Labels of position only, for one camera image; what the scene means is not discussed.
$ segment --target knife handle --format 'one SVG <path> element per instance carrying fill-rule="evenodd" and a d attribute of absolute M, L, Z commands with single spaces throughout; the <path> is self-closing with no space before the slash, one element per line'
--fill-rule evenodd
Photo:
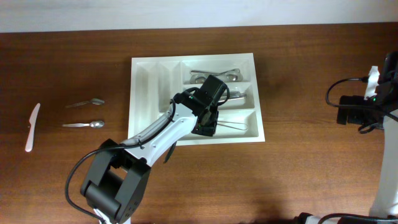
<path fill-rule="evenodd" d="M 29 131 L 29 136 L 27 137 L 27 141 L 26 141 L 26 146 L 25 146 L 25 151 L 30 152 L 33 149 L 33 138 L 35 135 L 35 125 L 31 124 L 30 126 L 30 131 Z"/>

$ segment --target wood grain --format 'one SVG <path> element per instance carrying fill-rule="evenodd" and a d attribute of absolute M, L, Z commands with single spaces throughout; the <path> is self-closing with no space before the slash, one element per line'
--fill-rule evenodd
<path fill-rule="evenodd" d="M 131 57 L 253 52 L 267 142 L 180 146 L 157 162 L 134 223 L 250 223 L 301 212 L 367 214 L 384 136 L 335 123 L 327 88 L 362 77 L 398 49 L 398 24 L 106 30 L 0 34 L 0 220 L 96 223 L 65 200 L 75 162 L 104 140 L 127 138 Z M 338 86 L 331 99 L 362 95 Z M 93 97 L 103 106 L 66 110 Z M 28 119 L 42 104 L 31 153 Z M 102 129 L 63 123 L 104 119 Z M 71 183 L 72 199 L 90 162 Z"/>

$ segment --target white wall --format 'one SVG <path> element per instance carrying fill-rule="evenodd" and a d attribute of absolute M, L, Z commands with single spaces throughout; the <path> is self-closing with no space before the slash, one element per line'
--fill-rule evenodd
<path fill-rule="evenodd" d="M 0 0 L 0 32 L 398 21 L 398 0 Z"/>

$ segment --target white plastic knife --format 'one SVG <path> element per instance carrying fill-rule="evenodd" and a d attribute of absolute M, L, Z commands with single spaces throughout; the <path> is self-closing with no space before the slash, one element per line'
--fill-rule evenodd
<path fill-rule="evenodd" d="M 27 142 L 25 146 L 25 151 L 30 152 L 33 149 L 33 138 L 35 135 L 35 126 L 36 126 L 36 118 L 37 118 L 37 113 L 39 112 L 40 108 L 40 103 L 38 103 L 35 108 L 32 111 L 32 114 L 30 115 L 29 118 L 29 123 L 30 123 L 30 131 L 29 131 L 29 136 L 27 137 Z"/>

